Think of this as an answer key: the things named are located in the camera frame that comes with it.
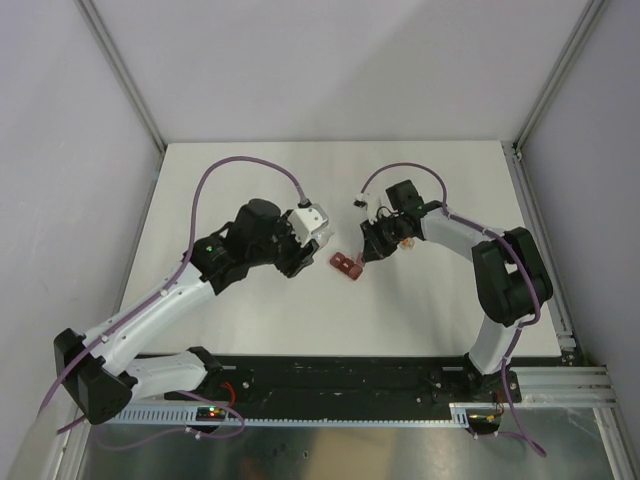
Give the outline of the red weekly pill organizer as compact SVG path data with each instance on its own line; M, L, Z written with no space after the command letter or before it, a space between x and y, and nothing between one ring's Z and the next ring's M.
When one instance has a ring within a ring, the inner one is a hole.
M330 258L329 264L353 281L362 275L365 266L361 253L355 257L349 257L341 252L336 252Z

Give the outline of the clear pill bottle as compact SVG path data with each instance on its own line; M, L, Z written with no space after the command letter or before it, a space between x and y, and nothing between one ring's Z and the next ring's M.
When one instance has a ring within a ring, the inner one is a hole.
M323 228L318 234L317 234L317 238L316 241L319 245L320 248L324 248L330 241L331 237L333 236L334 231L327 227L327 228Z

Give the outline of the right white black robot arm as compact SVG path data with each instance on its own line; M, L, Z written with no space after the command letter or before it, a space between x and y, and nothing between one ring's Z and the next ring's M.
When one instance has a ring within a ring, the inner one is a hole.
M464 355L464 393L486 400L506 373L522 331L541 319L553 286L529 230L494 230L454 213L443 200L426 202L405 180L386 190L386 207L361 192L354 205L366 211L360 224L362 261L390 257L401 244L420 240L445 247L473 267L484 318L478 336Z

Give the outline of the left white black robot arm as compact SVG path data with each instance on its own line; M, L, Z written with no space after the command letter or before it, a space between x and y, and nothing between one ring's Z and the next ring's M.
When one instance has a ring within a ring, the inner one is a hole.
M295 277L330 236L329 217L317 204L281 211L270 201L250 200L234 220L195 241L174 271L141 300L83 334L61 332L54 356L62 386L93 425L140 399L189 392L214 397L223 368L206 348L148 358L141 357L142 350L189 311L244 280L252 268L272 265Z

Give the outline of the shiny metal front plate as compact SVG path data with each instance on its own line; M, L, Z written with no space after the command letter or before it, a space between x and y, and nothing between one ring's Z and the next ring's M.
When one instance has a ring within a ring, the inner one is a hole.
M82 479L612 479L591 410L521 410L534 453L503 434L448 428L248 428L226 440L107 425L90 436Z

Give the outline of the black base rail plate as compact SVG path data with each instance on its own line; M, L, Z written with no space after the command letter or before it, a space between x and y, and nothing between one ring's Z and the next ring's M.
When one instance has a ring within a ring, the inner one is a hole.
M217 360L220 370L194 392L232 401L247 420L445 420L452 403L522 399L512 371L470 388L464 357L220 355Z

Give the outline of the left aluminium frame post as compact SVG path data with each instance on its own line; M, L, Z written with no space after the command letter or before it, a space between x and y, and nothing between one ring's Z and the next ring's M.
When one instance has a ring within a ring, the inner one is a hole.
M91 0L75 0L74 4L143 130L159 154L164 155L167 149L167 143L160 133L143 95L136 85L96 3Z

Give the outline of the aluminium frame post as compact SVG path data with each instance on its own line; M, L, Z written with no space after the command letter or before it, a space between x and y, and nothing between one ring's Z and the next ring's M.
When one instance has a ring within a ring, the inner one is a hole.
M522 157L524 148L560 92L609 5L610 1L607 0L589 0L585 3L531 109L512 141L512 148L517 158Z
M143 130L159 154L164 155L167 149L167 143L160 133L143 95L136 85L96 3L91 0L75 0L74 4Z

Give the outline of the right aluminium frame post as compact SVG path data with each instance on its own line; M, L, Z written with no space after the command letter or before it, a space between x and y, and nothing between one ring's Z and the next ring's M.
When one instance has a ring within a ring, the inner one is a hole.
M531 109L512 141L512 148L517 158L522 157L524 148L560 92L609 5L610 1L607 0L589 0L585 3Z

